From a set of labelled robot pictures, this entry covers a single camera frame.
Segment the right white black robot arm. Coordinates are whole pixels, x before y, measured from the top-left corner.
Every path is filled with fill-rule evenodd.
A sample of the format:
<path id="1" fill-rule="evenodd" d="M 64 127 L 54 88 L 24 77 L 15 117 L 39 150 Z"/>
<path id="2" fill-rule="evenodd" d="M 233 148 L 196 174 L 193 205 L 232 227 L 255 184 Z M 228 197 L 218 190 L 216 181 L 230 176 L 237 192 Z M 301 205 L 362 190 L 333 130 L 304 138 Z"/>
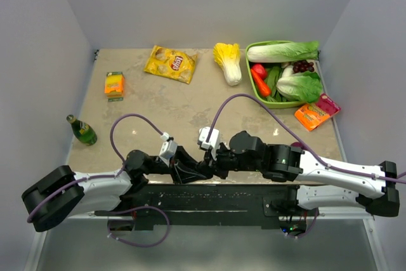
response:
<path id="1" fill-rule="evenodd" d="M 299 147 L 266 144 L 246 131 L 237 133 L 225 146 L 219 131 L 208 127 L 199 130 L 197 143 L 206 151 L 207 166 L 222 179 L 230 171 L 255 171 L 273 182 L 315 182 L 316 186 L 300 186 L 283 199 L 281 207 L 288 215 L 333 206 L 364 208 L 374 216 L 399 214 L 393 162 L 366 166 L 336 161 Z"/>

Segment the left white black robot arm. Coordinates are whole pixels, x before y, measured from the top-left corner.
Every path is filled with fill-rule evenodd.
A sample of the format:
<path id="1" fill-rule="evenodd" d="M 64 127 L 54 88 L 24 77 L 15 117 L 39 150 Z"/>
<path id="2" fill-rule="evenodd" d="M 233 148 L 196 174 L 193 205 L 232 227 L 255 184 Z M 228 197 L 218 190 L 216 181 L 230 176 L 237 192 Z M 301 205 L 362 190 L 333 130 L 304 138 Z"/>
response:
<path id="1" fill-rule="evenodd" d="M 134 194 L 148 184 L 147 175 L 169 175 L 175 184 L 212 178 L 203 162 L 190 157 L 182 146 L 167 159 L 132 150 L 122 168 L 104 173 L 80 173 L 59 166 L 22 194 L 28 223 L 36 232 L 48 231 L 66 218 L 93 211 L 125 215 Z"/>

